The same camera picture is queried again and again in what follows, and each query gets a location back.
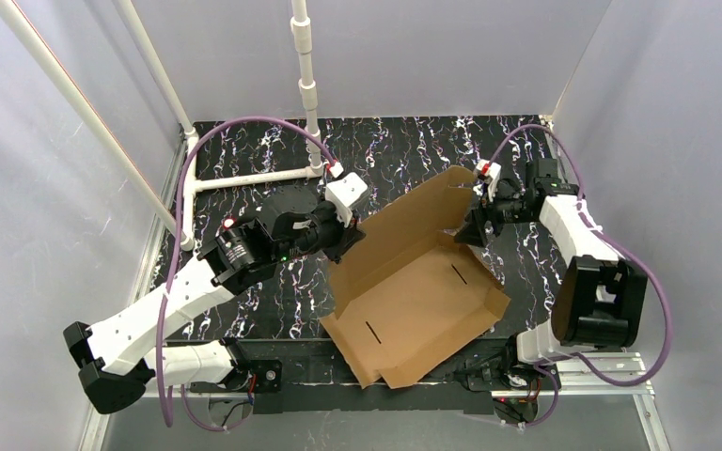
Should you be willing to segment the brown cardboard box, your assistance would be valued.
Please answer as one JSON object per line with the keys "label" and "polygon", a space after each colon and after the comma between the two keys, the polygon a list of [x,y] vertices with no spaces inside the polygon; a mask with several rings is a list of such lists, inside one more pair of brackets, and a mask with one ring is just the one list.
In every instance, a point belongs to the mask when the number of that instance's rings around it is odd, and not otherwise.
{"label": "brown cardboard box", "polygon": [[335,309],[323,329],[361,388],[418,383],[503,319],[502,284],[452,230],[473,173],[453,165],[363,220],[365,238],[329,268]]}

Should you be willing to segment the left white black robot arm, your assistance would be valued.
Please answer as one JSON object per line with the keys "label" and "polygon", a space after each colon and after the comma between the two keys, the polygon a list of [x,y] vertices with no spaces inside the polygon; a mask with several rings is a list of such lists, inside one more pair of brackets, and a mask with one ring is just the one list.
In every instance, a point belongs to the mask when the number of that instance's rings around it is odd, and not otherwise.
{"label": "left white black robot arm", "polygon": [[159,286],[108,319],[76,321],[63,332],[86,397],[101,414],[141,398],[151,381],[225,384],[249,364],[221,341],[167,346],[204,311],[272,278],[288,260],[318,253],[338,262],[365,234],[356,208],[368,191],[333,182],[324,194],[285,187],[260,207],[227,218],[216,237]]}

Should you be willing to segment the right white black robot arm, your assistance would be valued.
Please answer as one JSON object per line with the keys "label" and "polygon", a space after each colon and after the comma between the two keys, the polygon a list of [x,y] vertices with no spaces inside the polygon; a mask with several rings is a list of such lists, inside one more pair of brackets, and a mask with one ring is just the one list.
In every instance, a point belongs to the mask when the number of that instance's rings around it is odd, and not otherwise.
{"label": "right white black robot arm", "polygon": [[456,233],[458,243],[484,248],[506,225],[542,224],[566,263],[547,321],[517,334],[512,362],[552,362],[576,352],[622,348],[636,339],[648,276],[597,235],[578,185],[559,173],[556,159],[526,167],[525,185],[500,176],[497,163],[481,160],[479,201]]}

